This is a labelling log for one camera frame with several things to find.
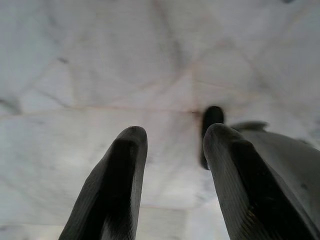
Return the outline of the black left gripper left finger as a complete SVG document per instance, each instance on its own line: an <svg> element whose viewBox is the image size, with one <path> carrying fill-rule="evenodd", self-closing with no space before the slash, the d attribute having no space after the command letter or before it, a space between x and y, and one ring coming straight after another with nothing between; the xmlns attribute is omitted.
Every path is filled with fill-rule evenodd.
<svg viewBox="0 0 320 240"><path fill-rule="evenodd" d="M145 129L124 129L86 178L58 240L135 240L147 152Z"/></svg>

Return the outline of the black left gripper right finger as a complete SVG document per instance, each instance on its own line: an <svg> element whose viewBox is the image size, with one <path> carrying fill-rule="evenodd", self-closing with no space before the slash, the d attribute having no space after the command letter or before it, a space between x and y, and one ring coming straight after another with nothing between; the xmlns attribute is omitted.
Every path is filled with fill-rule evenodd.
<svg viewBox="0 0 320 240"><path fill-rule="evenodd" d="M211 125L203 151L230 240L312 240L293 196L237 131Z"/></svg>

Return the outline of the black robot foot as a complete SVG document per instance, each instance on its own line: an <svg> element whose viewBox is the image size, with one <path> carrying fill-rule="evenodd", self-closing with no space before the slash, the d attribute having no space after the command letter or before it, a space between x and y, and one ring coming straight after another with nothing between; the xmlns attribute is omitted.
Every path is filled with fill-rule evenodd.
<svg viewBox="0 0 320 240"><path fill-rule="evenodd" d="M219 106L209 106L202 115L201 131L200 131L200 165L203 169L209 170L207 160L204 155L203 140L207 129L216 123L224 123L224 112Z"/></svg>

